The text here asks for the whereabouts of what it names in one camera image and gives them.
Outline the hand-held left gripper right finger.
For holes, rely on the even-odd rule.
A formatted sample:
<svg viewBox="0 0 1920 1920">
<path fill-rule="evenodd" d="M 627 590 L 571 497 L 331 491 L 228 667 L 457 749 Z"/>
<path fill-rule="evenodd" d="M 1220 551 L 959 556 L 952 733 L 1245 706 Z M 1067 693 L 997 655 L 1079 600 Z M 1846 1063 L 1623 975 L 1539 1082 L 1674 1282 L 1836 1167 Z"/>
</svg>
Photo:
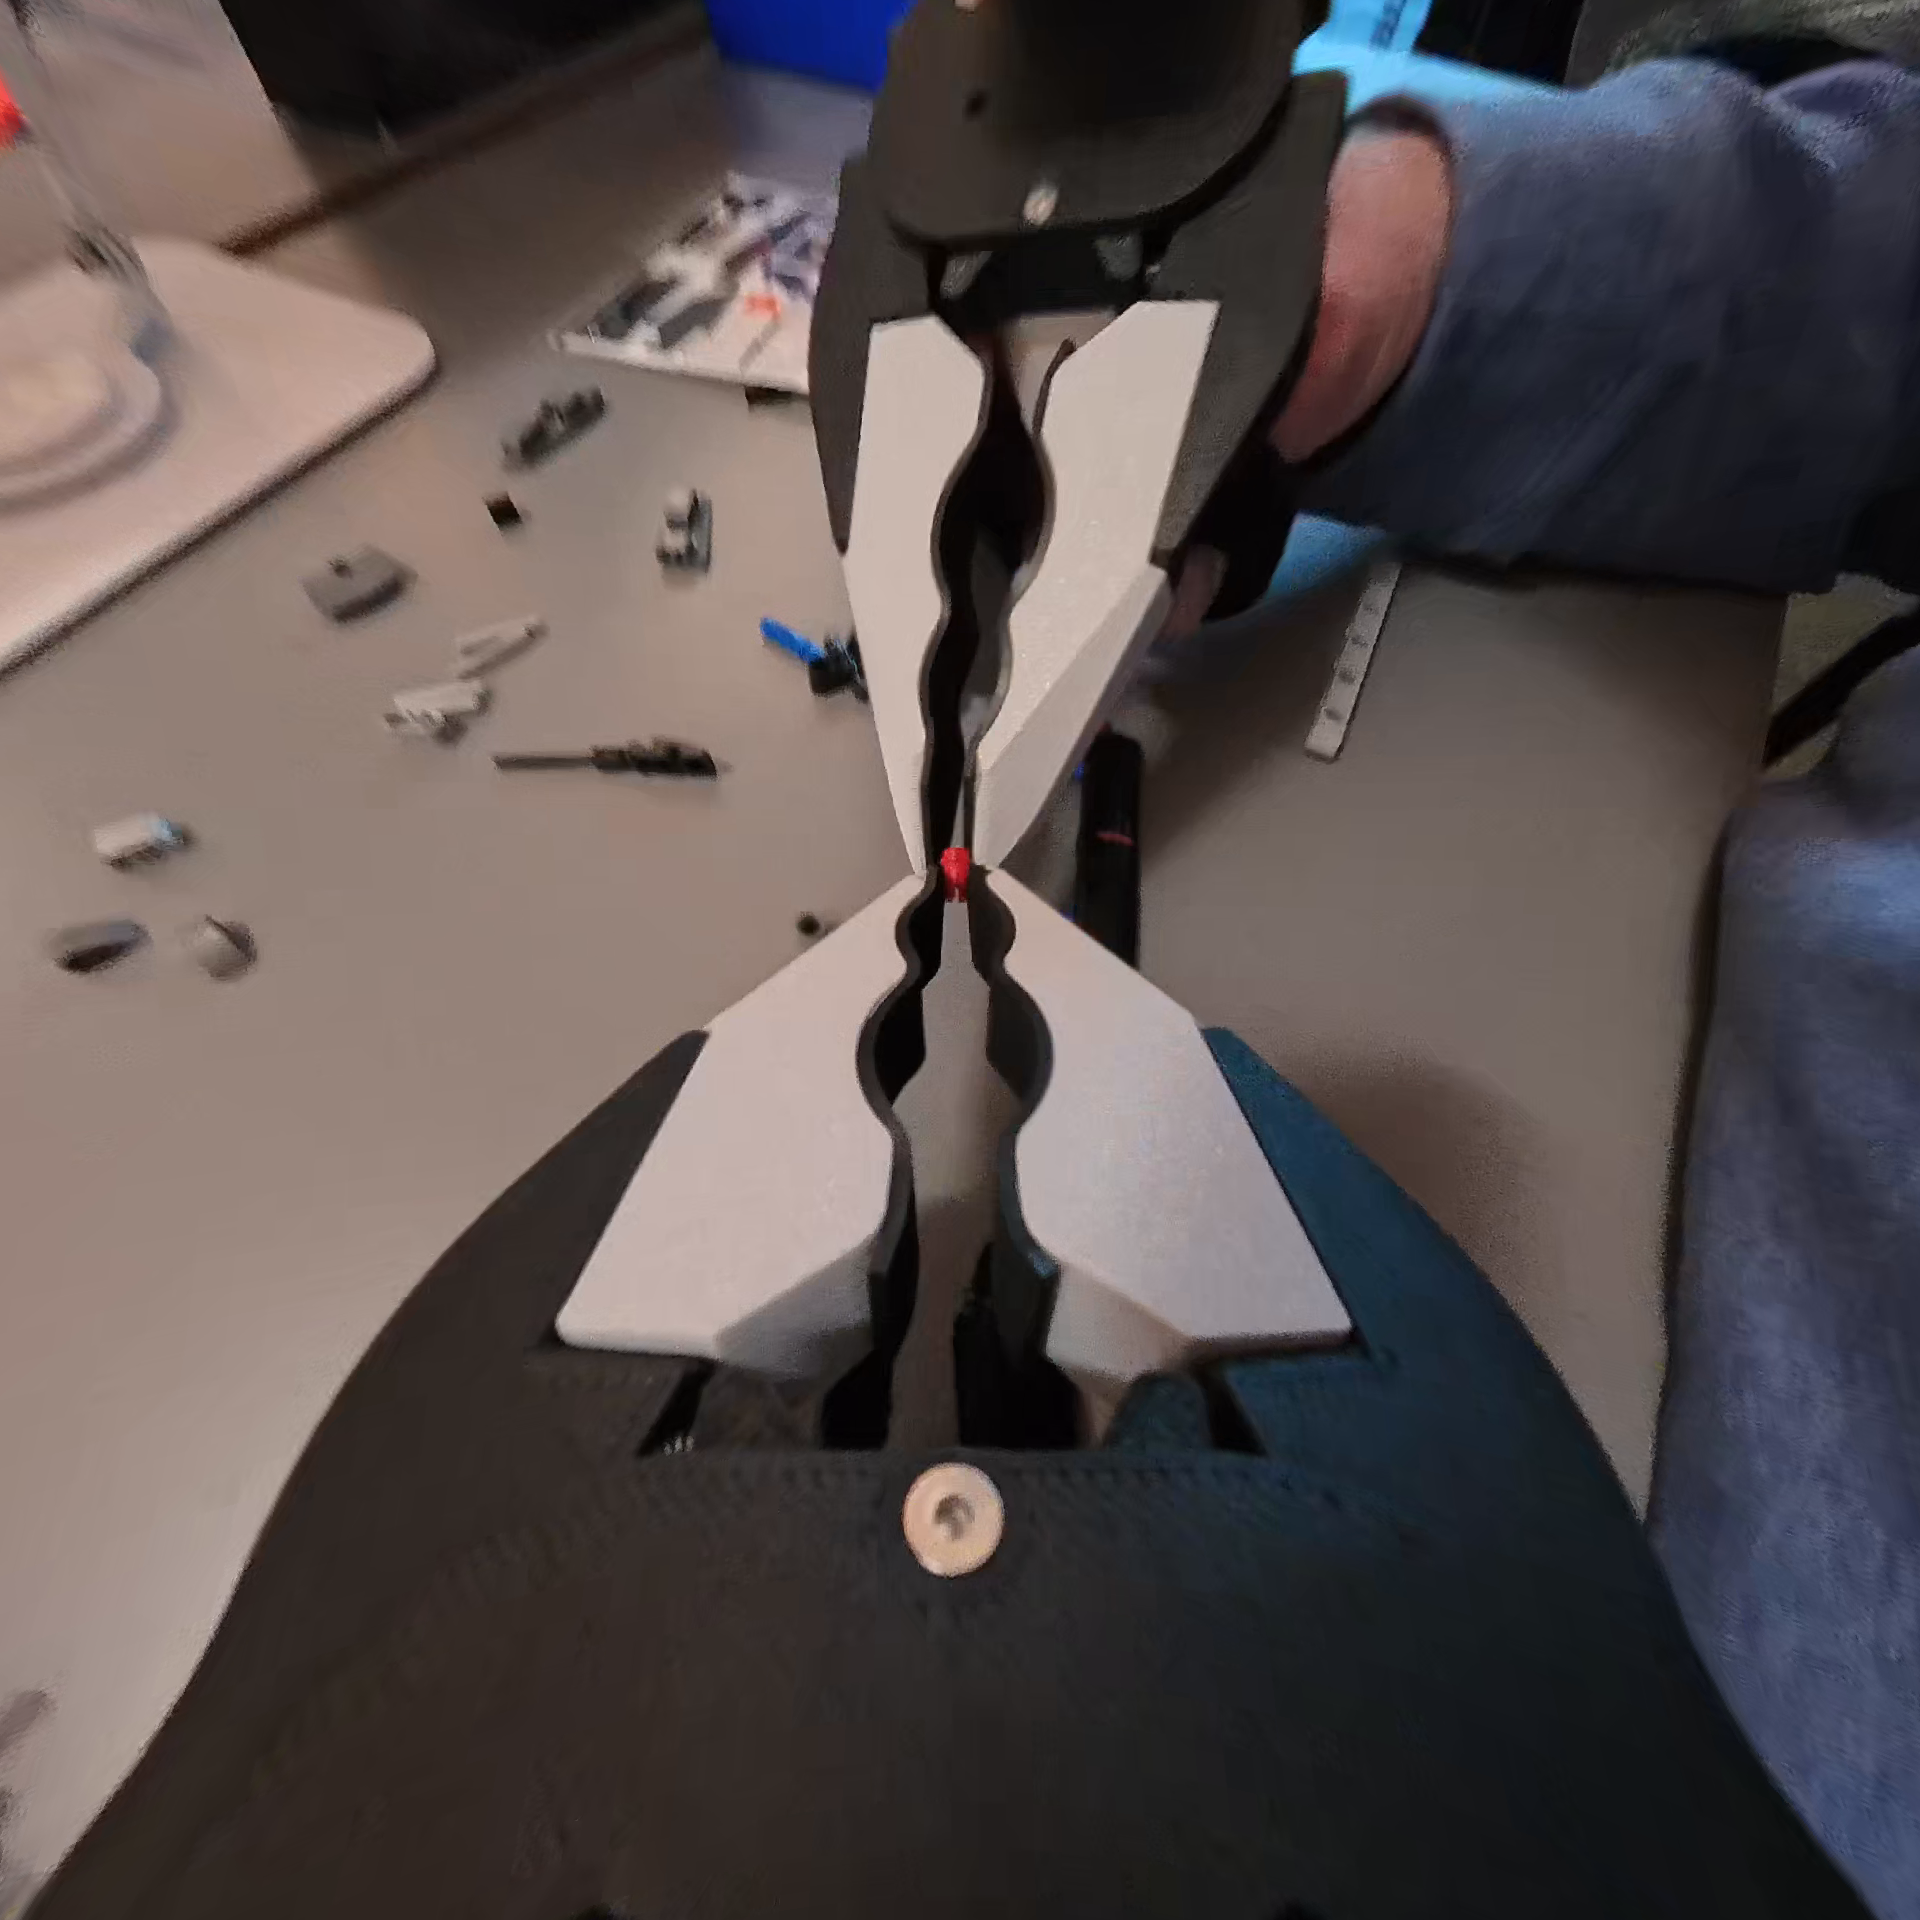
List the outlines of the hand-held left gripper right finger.
<svg viewBox="0 0 1920 1920">
<path fill-rule="evenodd" d="M 1355 1321 L 1200 1026 L 998 869 L 965 886 L 1014 1102 L 956 1313 L 956 1430 L 1073 1448 L 1140 1380 L 1330 1353 Z"/>
</svg>

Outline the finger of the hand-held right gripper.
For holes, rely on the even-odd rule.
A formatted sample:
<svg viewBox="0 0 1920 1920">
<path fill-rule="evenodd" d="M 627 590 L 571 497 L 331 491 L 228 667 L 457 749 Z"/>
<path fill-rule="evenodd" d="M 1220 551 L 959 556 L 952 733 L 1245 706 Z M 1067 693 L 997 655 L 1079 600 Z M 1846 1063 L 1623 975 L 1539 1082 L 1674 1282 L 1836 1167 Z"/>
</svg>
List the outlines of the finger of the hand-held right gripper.
<svg viewBox="0 0 1920 1920">
<path fill-rule="evenodd" d="M 1140 299 L 1045 384 L 1045 536 L 1010 612 L 1001 698 L 973 754 L 980 866 L 998 866 L 1045 812 L 1173 600 L 1154 539 L 1215 319 L 1215 299 Z"/>
<path fill-rule="evenodd" d="M 929 862 L 924 682 L 950 612 L 940 528 L 945 497 L 977 451 L 986 396 L 986 366 L 940 317 L 873 331 L 841 574 L 880 771 L 918 875 Z"/>
</svg>

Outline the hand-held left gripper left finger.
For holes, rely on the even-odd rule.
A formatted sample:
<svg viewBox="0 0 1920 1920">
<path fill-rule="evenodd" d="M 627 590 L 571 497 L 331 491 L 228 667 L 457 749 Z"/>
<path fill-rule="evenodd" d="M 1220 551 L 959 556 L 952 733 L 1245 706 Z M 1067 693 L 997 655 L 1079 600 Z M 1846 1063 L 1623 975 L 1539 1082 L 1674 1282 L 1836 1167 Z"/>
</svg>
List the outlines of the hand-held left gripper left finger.
<svg viewBox="0 0 1920 1920">
<path fill-rule="evenodd" d="M 940 886 L 906 875 L 714 1016 L 554 1336 L 792 1389 L 878 1448 L 918 1305 L 900 1091 L 924 1068 Z"/>
</svg>

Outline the light grey lego beam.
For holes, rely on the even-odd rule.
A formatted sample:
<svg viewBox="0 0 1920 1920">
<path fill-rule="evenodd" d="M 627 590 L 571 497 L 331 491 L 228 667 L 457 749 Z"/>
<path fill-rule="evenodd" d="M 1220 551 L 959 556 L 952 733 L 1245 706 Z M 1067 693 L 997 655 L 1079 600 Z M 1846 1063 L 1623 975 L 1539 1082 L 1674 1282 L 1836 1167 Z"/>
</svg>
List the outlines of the light grey lego beam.
<svg viewBox="0 0 1920 1920">
<path fill-rule="evenodd" d="M 1355 612 L 1349 613 L 1349 623 L 1337 639 L 1332 677 L 1321 690 L 1321 698 L 1308 722 L 1308 735 L 1304 740 L 1305 756 L 1312 756 L 1317 763 L 1332 763 L 1345 752 L 1345 738 L 1355 722 L 1360 693 L 1369 687 L 1385 622 L 1397 596 L 1402 573 L 1402 558 L 1380 558 L 1370 565 L 1359 590 Z"/>
</svg>

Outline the black lego beam assembly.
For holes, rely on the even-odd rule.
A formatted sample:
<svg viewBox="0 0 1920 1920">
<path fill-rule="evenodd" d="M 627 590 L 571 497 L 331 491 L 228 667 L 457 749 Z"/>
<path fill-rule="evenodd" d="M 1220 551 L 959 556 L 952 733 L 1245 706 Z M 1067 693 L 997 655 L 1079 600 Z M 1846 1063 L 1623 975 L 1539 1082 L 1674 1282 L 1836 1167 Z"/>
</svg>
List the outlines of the black lego beam assembly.
<svg viewBox="0 0 1920 1920">
<path fill-rule="evenodd" d="M 1123 967 L 1140 967 L 1143 746 L 1134 735 L 1097 733 L 1077 768 L 1077 804 L 1067 916 Z"/>
</svg>

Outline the person's right forearm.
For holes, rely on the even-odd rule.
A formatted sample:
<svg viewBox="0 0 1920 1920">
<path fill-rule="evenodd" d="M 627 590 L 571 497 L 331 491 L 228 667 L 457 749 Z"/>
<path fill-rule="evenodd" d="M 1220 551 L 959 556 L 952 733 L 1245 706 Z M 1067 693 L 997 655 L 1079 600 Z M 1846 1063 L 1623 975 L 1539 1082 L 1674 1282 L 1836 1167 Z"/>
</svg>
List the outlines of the person's right forearm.
<svg viewBox="0 0 1920 1920">
<path fill-rule="evenodd" d="M 1912 69 L 1674 59 L 1359 124 L 1442 139 L 1453 229 L 1402 384 L 1294 467 L 1305 512 L 1473 562 L 1917 590 Z"/>
</svg>

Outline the lego sticker sheet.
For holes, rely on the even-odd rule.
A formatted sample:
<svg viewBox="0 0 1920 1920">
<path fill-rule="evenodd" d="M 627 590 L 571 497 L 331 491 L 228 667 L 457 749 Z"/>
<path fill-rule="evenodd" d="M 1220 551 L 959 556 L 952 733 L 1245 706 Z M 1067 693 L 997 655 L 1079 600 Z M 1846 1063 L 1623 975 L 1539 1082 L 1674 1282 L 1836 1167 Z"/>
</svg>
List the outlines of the lego sticker sheet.
<svg viewBox="0 0 1920 1920">
<path fill-rule="evenodd" d="M 728 173 L 549 344 L 592 362 L 806 396 L 837 197 Z"/>
</svg>

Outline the black lego axle with connector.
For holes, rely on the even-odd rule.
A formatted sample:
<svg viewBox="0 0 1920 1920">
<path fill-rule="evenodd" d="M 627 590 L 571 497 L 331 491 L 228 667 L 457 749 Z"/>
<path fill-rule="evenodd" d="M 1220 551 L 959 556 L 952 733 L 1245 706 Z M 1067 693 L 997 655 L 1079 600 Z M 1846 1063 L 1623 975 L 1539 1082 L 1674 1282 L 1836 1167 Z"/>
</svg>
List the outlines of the black lego axle with connector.
<svg viewBox="0 0 1920 1920">
<path fill-rule="evenodd" d="M 704 749 L 676 738 L 635 738 L 624 746 L 571 749 L 571 752 L 518 752 L 493 754 L 501 775 L 560 775 L 592 771 L 599 777 L 640 780 L 717 780 L 722 763 Z"/>
</svg>

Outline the grey curved lego piece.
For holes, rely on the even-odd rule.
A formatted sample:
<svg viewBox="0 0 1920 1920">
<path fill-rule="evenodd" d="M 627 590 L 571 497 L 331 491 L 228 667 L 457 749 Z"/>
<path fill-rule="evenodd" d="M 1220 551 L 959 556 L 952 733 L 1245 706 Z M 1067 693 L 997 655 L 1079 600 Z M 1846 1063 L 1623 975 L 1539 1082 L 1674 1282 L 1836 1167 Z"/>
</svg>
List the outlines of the grey curved lego piece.
<svg viewBox="0 0 1920 1920">
<path fill-rule="evenodd" d="M 327 558 L 300 579 L 300 590 L 331 623 L 362 622 L 372 612 L 397 600 L 415 582 L 415 573 L 378 545 L 362 545 Z"/>
</svg>

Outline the person's right hand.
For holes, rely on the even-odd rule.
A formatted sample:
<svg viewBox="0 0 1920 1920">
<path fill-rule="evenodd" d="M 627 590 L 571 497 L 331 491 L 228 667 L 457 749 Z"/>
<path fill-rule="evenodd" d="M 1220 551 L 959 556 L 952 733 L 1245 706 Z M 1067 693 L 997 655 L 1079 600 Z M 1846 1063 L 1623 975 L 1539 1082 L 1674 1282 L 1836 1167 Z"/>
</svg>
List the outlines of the person's right hand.
<svg viewBox="0 0 1920 1920">
<path fill-rule="evenodd" d="M 1300 467 L 1402 384 L 1437 304 L 1453 162 L 1422 124 L 1359 124 L 1332 162 L 1317 323 L 1271 441 Z"/>
</svg>

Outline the blue plastic bin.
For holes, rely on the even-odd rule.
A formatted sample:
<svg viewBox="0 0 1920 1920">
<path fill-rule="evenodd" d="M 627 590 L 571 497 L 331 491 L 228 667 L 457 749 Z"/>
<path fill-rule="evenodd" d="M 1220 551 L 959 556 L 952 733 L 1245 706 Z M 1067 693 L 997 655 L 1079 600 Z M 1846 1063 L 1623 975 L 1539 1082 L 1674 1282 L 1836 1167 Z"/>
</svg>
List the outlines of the blue plastic bin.
<svg viewBox="0 0 1920 1920">
<path fill-rule="evenodd" d="M 717 54 L 741 69 L 875 94 L 914 3 L 701 3 Z"/>
</svg>

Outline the person's blue clothing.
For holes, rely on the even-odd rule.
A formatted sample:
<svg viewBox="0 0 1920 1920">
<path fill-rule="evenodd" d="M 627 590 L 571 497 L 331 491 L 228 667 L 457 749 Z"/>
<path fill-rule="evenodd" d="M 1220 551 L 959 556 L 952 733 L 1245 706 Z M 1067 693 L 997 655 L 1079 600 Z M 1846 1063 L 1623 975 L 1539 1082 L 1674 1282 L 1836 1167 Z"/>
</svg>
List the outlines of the person's blue clothing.
<svg viewBox="0 0 1920 1920">
<path fill-rule="evenodd" d="M 1722 851 L 1652 1542 L 1748 1739 L 1917 1916 L 1917 652 Z"/>
</svg>

